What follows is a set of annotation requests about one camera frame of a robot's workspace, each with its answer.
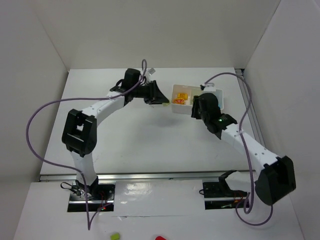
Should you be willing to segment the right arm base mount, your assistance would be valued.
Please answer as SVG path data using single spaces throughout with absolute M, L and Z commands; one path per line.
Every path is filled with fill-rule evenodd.
M 205 210 L 235 209 L 237 204 L 242 208 L 247 192 L 238 190 L 224 191 L 216 181 L 202 183 L 202 189 L 198 191 L 204 197 Z

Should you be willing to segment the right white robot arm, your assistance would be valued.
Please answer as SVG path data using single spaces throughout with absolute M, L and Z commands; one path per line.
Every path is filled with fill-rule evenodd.
M 293 161 L 269 151 L 242 130 L 232 116 L 221 112 L 213 93 L 194 97 L 191 117 L 202 120 L 210 133 L 247 157 L 250 197 L 258 196 L 272 206 L 296 189 Z

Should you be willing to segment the orange green lego stack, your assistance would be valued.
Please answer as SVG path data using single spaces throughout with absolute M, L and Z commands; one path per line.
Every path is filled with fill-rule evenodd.
M 186 100 L 183 98 L 175 98 L 173 100 L 173 103 L 177 105 L 184 105 L 186 103 Z

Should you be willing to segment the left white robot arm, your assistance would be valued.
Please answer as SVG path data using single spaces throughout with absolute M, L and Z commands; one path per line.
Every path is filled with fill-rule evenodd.
M 62 142 L 70 152 L 76 169 L 76 184 L 91 196 L 99 192 L 99 179 L 94 169 L 93 150 L 97 145 L 99 124 L 117 110 L 122 109 L 134 98 L 141 98 L 148 105 L 161 105 L 169 100 L 160 91 L 157 82 L 151 80 L 153 68 L 144 74 L 128 68 L 124 77 L 112 87 L 105 100 L 99 100 L 82 110 L 68 112 L 62 133 Z

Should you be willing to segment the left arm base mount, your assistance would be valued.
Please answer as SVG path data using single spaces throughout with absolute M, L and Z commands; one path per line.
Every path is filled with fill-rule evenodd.
M 76 183 L 62 182 L 60 187 L 70 191 L 67 212 L 81 213 L 86 212 L 85 191 L 81 189 Z M 101 212 L 114 211 L 114 197 L 115 197 L 114 183 L 100 184 L 97 193 L 94 195 L 88 193 L 88 210 L 95 212 L 101 208 Z

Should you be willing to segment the pale green lego piece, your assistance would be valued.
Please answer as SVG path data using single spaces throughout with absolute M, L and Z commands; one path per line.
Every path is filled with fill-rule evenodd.
M 163 105 L 164 107 L 168 107 L 170 104 L 171 104 L 170 102 L 164 102 L 164 103 L 162 103 L 162 105 Z

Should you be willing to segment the orange lego brick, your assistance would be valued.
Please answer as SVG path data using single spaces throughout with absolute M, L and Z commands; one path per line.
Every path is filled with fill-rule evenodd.
M 188 94 L 185 93 L 185 92 L 179 92 L 177 94 L 177 98 L 187 100 L 188 99 Z

